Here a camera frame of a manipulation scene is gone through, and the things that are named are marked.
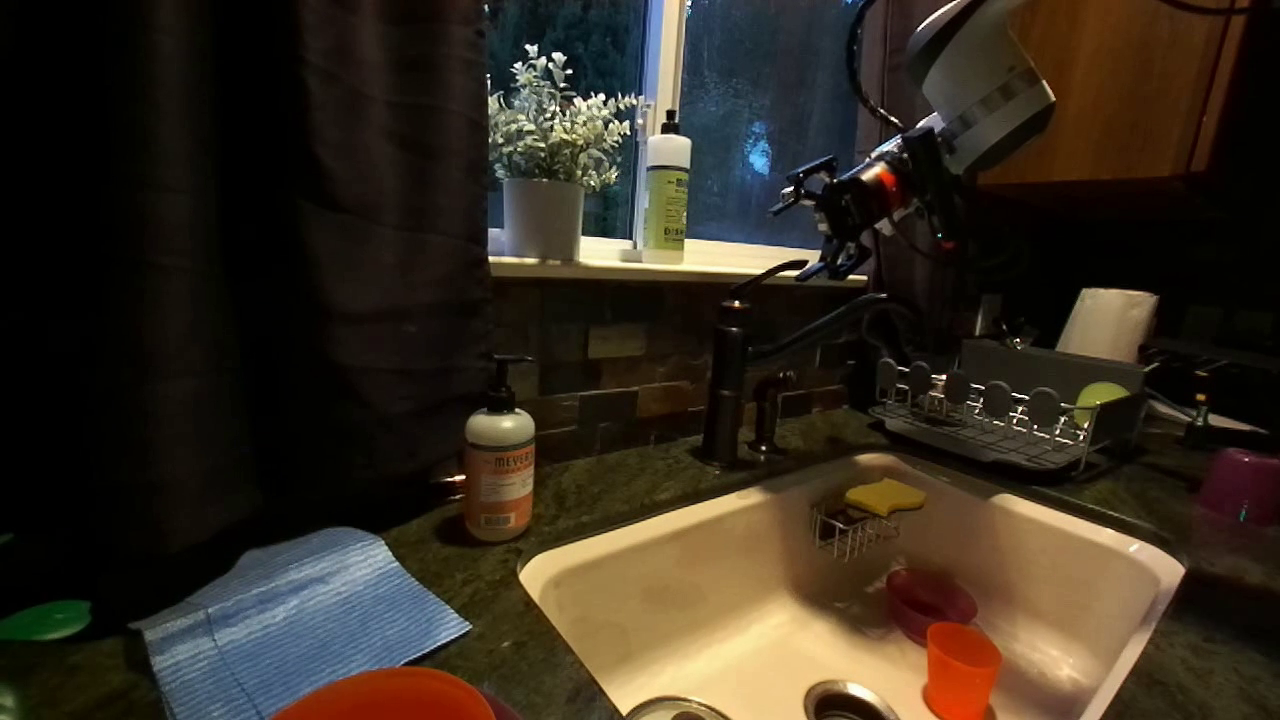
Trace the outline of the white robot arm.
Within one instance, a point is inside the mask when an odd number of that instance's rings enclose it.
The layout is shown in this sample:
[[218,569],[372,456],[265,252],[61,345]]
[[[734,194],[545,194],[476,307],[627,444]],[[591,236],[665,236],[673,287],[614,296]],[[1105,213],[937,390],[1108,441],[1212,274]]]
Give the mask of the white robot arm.
[[906,35],[906,74],[926,112],[899,122],[858,163],[831,154],[787,172],[770,213],[809,209],[821,254],[803,279],[858,270],[902,214],[937,236],[961,221],[961,193],[1052,122],[1054,90],[1013,35],[1019,0],[943,0]]

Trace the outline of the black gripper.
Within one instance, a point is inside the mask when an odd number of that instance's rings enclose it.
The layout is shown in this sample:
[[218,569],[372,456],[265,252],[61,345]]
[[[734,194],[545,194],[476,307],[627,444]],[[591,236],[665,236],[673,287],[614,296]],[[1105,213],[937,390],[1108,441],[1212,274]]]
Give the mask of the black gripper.
[[831,154],[792,169],[770,213],[787,209],[809,209],[821,231],[821,254],[797,270],[849,279],[876,254],[876,236],[891,236],[902,214],[924,214],[937,236],[949,236],[956,176],[930,131],[895,131],[856,169],[834,169]]

